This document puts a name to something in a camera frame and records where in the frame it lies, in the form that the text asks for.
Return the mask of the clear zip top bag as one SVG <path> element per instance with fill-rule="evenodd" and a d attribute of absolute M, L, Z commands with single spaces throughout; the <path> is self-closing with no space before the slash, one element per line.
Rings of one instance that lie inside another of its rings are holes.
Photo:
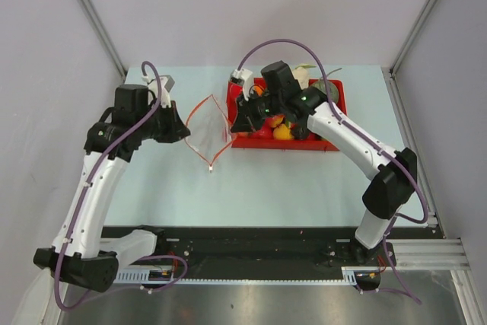
<path fill-rule="evenodd" d="M 231 147 L 234 134 L 224 108 L 214 94 L 210 94 L 194 106 L 185 126 L 190 136 L 186 145 L 208 166 L 212 173 L 218 158 Z"/>

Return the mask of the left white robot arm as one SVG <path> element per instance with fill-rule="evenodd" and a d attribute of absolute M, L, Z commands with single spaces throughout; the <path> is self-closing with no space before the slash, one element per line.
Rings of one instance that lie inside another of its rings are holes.
<path fill-rule="evenodd" d="M 123 84 L 113 107 L 87 134 L 78 188 L 66 219 L 50 247 L 39 248 L 33 262 L 60 281 L 105 292 L 116 274 L 142 257 L 163 262 L 168 243 L 163 229 L 141 225 L 109 246 L 100 239 L 115 189 L 144 140 L 175 143 L 189 136 L 166 85 Z"/>

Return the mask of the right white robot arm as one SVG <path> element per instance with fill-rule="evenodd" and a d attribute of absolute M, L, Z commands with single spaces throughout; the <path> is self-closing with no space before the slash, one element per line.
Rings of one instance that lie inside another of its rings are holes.
<path fill-rule="evenodd" d="M 258 95 L 253 91 L 251 71 L 231 73 L 230 80 L 242 87 L 231 131 L 255 132 L 266 119 L 281 114 L 297 127 L 325 138 L 351 159 L 370 181 L 362 196 L 365 212 L 350 243 L 351 255 L 360 265 L 370 264 L 378 256 L 378 245 L 393 217 L 415 191 L 416 154 L 409 148 L 398 151 L 379 143 L 339 111 L 328 92 L 310 84 L 283 61 L 264 67 L 261 75 L 266 88 Z"/>

